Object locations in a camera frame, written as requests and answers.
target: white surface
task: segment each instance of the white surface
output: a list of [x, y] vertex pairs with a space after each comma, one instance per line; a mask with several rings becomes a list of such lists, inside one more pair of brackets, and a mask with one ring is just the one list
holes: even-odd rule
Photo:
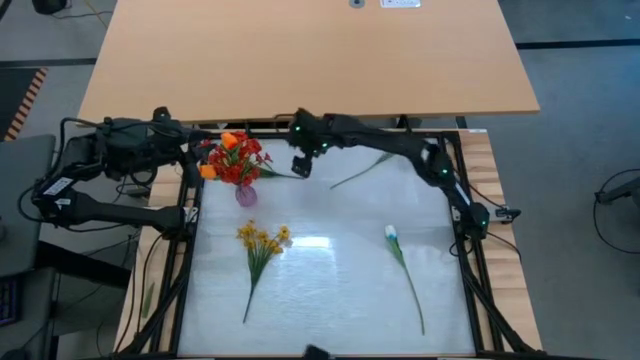
[[[294, 150], [263, 141], [277, 171], [291, 174]], [[333, 354], [471, 354], [468, 312], [442, 193], [400, 157], [329, 190], [370, 166], [380, 152], [330, 149], [307, 180], [259, 179], [248, 209], [234, 188], [207, 182], [183, 319], [181, 355], [295, 355], [307, 344]], [[235, 238], [249, 219], [293, 247], [273, 258], [242, 323], [250, 281]], [[425, 318], [384, 236], [393, 224]]]

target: pink vase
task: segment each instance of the pink vase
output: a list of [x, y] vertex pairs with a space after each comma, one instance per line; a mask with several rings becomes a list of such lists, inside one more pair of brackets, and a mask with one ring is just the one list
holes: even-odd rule
[[242, 207], [249, 207], [258, 202], [258, 194], [251, 185], [238, 185], [236, 187], [236, 200]]

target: gray floor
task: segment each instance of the gray floor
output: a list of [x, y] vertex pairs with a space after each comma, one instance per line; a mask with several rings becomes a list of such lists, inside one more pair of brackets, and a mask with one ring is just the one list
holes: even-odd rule
[[[94, 3], [100, 10], [113, 6], [113, 1]], [[640, 38], [640, 1], [500, 3], [518, 42]], [[71, 11], [88, 9], [76, 0]], [[104, 33], [97, 19], [55, 20], [34, 14], [28, 1], [14, 0], [0, 22], [0, 61], [95, 57]], [[618, 253], [598, 240], [591, 206], [593, 193], [606, 178], [640, 168], [640, 47], [528, 50], [520, 55], [540, 114], [468, 122], [489, 129], [507, 200], [524, 212], [515, 231], [544, 348], [563, 355], [635, 359], [640, 352], [640, 257]], [[91, 70], [50, 68], [21, 136], [57, 133], [62, 117], [77, 114]], [[429, 119], [423, 126], [452, 127], [453, 121]], [[115, 197], [114, 186], [101, 179], [84, 184], [83, 190], [109, 201]], [[630, 201], [599, 209], [599, 220], [612, 242], [640, 250], [638, 211]], [[130, 232], [86, 237], [47, 228], [43, 239], [88, 251], [121, 241]], [[124, 249], [104, 256], [119, 263]], [[64, 279], [63, 301], [94, 288]], [[102, 289], [100, 294], [60, 320], [60, 332], [81, 331], [62, 338], [59, 359], [96, 356], [95, 328], [102, 319], [107, 325], [101, 349], [113, 344], [122, 292]], [[84, 317], [87, 310], [92, 315]]]

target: wooden desk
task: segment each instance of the wooden desk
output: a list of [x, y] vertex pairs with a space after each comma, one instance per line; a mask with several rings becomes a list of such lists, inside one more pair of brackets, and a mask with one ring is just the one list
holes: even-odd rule
[[127, 0], [79, 117], [186, 123], [304, 107], [357, 116], [532, 113], [535, 95], [495, 0]]
[[[498, 171], [493, 158], [491, 144], [489, 143], [489, 135], [484, 131], [478, 130], [460, 130], [460, 138], [462, 142], [462, 150], [464, 153], [467, 173], [471, 184], [484, 195], [497, 203], [504, 203], [502, 187], [498, 177]], [[151, 191], [150, 206], [169, 206], [175, 205], [178, 197], [180, 184], [179, 169], [165, 166], [158, 172], [158, 177]], [[489, 231], [503, 237], [515, 244], [511, 225], [501, 225], [491, 223]], [[123, 341], [123, 347], [132, 339], [134, 329], [137, 325], [137, 315], [140, 311], [140, 293], [142, 282], [142, 267], [151, 244], [158, 236], [158, 233], [152, 228], [145, 228], [140, 237], [139, 250], [137, 252], [136, 262], [136, 301], [134, 312], [129, 326], [129, 331]], [[158, 288], [161, 283], [164, 263], [168, 249], [168, 242], [162, 241], [156, 245], [155, 250], [150, 258], [147, 269], [147, 287], [151, 283], [155, 283], [156, 291], [152, 296], [149, 314], [153, 312], [157, 304]], [[488, 237], [483, 243], [485, 258], [487, 261], [488, 272], [493, 289], [494, 301], [505, 318], [520, 334], [525, 342], [536, 349], [541, 348], [538, 329], [533, 316], [533, 310], [529, 301], [527, 285], [522, 273], [522, 267], [518, 260], [517, 254], [510, 248]], [[176, 272], [182, 263], [182, 256], [176, 258]], [[127, 298], [123, 307], [122, 317], [120, 319], [120, 327], [116, 339], [120, 339], [124, 331], [127, 319], [129, 317], [132, 295], [132, 282], [129, 284]], [[486, 313], [482, 305], [478, 303], [479, 316], [481, 320], [482, 335], [486, 349], [492, 349], [490, 330]], [[169, 316], [165, 317], [163, 338], [161, 339], [160, 350], [167, 350], [169, 347], [169, 334], [173, 319], [173, 307], [168, 312]]]

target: yellow flower bunch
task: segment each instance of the yellow flower bunch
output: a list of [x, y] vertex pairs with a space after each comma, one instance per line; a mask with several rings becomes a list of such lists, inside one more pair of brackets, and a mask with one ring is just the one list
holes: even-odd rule
[[283, 246], [290, 245], [291, 232], [288, 227], [283, 225], [280, 227], [278, 234], [271, 238], [268, 232], [258, 230], [255, 222], [249, 220], [245, 226], [238, 229], [236, 237], [242, 240], [242, 243], [247, 248], [249, 272], [251, 273], [251, 292], [249, 293], [247, 309], [244, 312], [244, 320], [242, 321], [244, 323], [247, 321], [253, 291], [258, 284], [258, 280], [260, 280], [264, 267], [273, 255], [282, 253]]

